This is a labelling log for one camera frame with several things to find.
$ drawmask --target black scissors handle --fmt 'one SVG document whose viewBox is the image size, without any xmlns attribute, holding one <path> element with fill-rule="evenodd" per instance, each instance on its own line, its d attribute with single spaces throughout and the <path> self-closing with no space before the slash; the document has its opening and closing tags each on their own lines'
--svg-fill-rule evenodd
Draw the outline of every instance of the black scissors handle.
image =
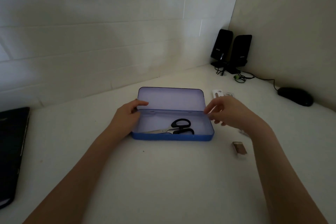
<svg viewBox="0 0 336 224">
<path fill-rule="evenodd" d="M 187 125 L 178 125 L 177 122 L 179 122 L 179 121 L 186 121 L 186 122 L 188 122 L 188 124 Z M 173 132 L 173 134 L 180 134 L 180 133 L 184 133 L 184 132 L 191 132 L 194 135 L 195 134 L 194 130 L 192 128 L 189 128 L 190 126 L 191 126 L 191 122 L 190 122 L 190 120 L 187 120 L 187 119 L 178 119 L 178 120 L 175 120 L 171 124 L 172 128 L 179 128 L 178 130 L 175 130 Z"/>
</svg>

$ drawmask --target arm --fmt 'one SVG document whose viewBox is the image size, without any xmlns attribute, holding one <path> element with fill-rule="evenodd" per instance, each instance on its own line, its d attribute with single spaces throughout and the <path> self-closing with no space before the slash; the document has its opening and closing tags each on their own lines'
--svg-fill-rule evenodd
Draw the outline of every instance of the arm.
<svg viewBox="0 0 336 224">
<path fill-rule="evenodd" d="M 135 111 L 138 105 L 148 103 L 134 100 L 116 111 L 110 125 L 23 224 L 81 223 L 86 205 L 111 151 L 132 131 L 140 117 L 140 113 Z"/>
<path fill-rule="evenodd" d="M 272 223 L 327 223 L 263 119 L 231 96 L 213 99 L 204 112 L 215 124 L 243 129 L 250 136 Z"/>
</svg>

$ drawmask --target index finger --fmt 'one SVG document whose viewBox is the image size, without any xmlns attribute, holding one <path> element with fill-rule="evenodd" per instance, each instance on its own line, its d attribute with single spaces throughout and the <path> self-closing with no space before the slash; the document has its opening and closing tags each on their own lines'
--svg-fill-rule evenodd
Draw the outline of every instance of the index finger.
<svg viewBox="0 0 336 224">
<path fill-rule="evenodd" d="M 141 100 L 134 99 L 133 101 L 127 103 L 126 105 L 129 107 L 130 110 L 133 110 L 138 105 L 148 105 L 148 104 L 149 103 L 146 102 L 146 101 L 141 101 Z"/>
<path fill-rule="evenodd" d="M 214 98 L 210 103 L 205 107 L 204 113 L 208 114 L 216 105 L 222 105 L 223 100 L 221 98 Z"/>
</svg>

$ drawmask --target white desk surface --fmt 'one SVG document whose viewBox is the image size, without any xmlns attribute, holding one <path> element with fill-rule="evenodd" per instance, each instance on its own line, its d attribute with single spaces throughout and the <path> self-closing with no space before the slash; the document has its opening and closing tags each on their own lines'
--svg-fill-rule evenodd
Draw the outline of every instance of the white desk surface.
<svg viewBox="0 0 336 224">
<path fill-rule="evenodd" d="M 197 88 L 208 104 L 213 89 L 233 92 L 274 129 L 288 159 L 330 223 L 336 221 L 336 113 L 303 107 L 270 83 L 244 84 L 210 65 L 34 110 L 15 201 L 0 223 L 22 223 L 142 86 Z M 269 223 L 252 143 L 228 126 L 210 142 L 124 140 L 102 173 L 84 223 Z M 242 141 L 245 160 L 231 143 Z"/>
</svg>

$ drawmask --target black computer speaker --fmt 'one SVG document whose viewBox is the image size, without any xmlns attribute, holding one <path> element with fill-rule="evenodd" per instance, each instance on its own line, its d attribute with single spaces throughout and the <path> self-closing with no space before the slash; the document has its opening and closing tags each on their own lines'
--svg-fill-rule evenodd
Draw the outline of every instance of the black computer speaker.
<svg viewBox="0 0 336 224">
<path fill-rule="evenodd" d="M 252 35 L 239 35 L 233 41 L 229 64 L 232 67 L 242 67 L 247 63 Z"/>
<path fill-rule="evenodd" d="M 223 61 L 231 46 L 233 39 L 233 32 L 221 29 L 218 33 L 215 45 L 212 49 L 211 57 L 218 61 Z"/>
</svg>

